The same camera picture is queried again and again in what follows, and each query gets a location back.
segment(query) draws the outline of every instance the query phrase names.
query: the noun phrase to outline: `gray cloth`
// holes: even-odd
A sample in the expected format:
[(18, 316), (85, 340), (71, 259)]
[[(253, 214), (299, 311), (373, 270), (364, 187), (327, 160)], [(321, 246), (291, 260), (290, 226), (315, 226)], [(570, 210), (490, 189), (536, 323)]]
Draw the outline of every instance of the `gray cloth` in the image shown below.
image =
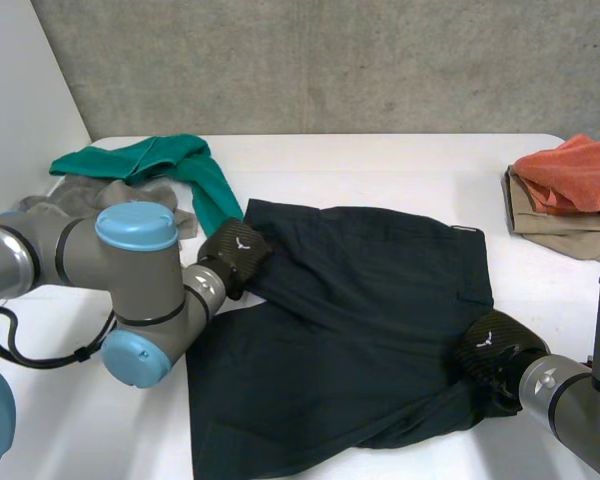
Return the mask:
[(504, 175), (502, 188), (511, 232), (578, 260), (600, 261), (600, 214), (534, 212), (524, 183), (511, 167)]
[(145, 191), (132, 188), (122, 180), (66, 175), (64, 181), (48, 197), (26, 197), (13, 208), (43, 215), (87, 218), (98, 215), (112, 205), (134, 201), (164, 205), (174, 213), (181, 240), (196, 236), (198, 221), (195, 215), (176, 208), (178, 199), (168, 185), (159, 185), (153, 190)]

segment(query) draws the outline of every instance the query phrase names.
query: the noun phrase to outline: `dark fabric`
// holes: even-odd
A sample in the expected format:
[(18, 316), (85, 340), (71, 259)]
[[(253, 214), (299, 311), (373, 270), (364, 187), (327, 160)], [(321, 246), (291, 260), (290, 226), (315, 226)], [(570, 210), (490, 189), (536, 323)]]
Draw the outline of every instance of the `dark fabric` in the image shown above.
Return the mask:
[(274, 248), (187, 355), (196, 480), (298, 473), (352, 446), (464, 430), (490, 393), (452, 360), (493, 305), (481, 232), (388, 210), (252, 200)]

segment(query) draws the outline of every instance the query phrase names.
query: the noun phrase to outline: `gray wall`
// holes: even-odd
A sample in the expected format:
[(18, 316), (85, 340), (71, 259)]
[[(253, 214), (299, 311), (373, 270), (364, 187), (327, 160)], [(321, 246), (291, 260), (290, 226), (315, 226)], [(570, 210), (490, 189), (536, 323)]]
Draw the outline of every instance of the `gray wall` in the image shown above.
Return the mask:
[(585, 132), (600, 0), (33, 0), (94, 139)]

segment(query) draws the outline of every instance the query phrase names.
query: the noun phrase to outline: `clothing pile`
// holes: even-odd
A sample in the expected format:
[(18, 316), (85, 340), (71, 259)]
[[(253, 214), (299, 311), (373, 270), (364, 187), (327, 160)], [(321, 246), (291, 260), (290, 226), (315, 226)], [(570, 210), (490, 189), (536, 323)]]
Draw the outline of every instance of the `clothing pile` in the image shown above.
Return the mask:
[(600, 142), (577, 135), (523, 157), (505, 173), (503, 189), (513, 232), (600, 261)]
[[(242, 218), (197, 137), (88, 147), (51, 172), (187, 182), (207, 235)], [(245, 222), (273, 249), (247, 285), (266, 302), (214, 317), (187, 352), (196, 480), (293, 475), (350, 447), (398, 448), (515, 414), (454, 360), (493, 308), (481, 231), (258, 200)]]

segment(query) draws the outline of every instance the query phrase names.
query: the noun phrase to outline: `teal towel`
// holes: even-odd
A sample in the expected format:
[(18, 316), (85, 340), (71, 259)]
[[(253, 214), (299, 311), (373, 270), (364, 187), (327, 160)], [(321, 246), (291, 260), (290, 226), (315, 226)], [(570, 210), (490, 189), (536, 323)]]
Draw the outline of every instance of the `teal towel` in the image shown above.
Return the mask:
[(86, 147), (53, 162), (49, 173), (117, 178), (128, 185), (158, 176), (188, 183), (193, 190), (193, 209), (207, 237), (229, 217), (243, 219), (222, 170), (211, 158), (209, 145), (193, 135), (151, 137), (117, 150)]

